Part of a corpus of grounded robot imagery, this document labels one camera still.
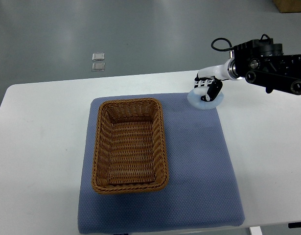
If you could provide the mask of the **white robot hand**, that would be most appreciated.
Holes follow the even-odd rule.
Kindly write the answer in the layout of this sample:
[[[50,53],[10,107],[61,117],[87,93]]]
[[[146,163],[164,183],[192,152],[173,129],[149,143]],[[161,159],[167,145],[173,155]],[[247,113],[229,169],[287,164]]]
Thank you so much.
[[[211,66],[198,70],[194,79],[194,87],[208,86],[207,93],[201,96],[202,101],[214,101],[219,95],[223,83],[221,80],[230,79],[228,64]]]

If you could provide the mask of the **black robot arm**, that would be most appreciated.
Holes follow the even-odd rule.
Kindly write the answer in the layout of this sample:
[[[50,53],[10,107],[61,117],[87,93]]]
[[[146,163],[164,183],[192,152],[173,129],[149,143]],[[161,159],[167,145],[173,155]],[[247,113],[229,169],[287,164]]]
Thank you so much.
[[[211,48],[230,53],[228,61],[222,65],[207,67],[197,72],[194,88],[205,87],[201,96],[204,102],[214,101],[223,87],[223,81],[245,79],[247,83],[265,88],[270,94],[277,90],[301,95],[301,54],[285,55],[282,44],[263,34],[260,39],[228,48]]]

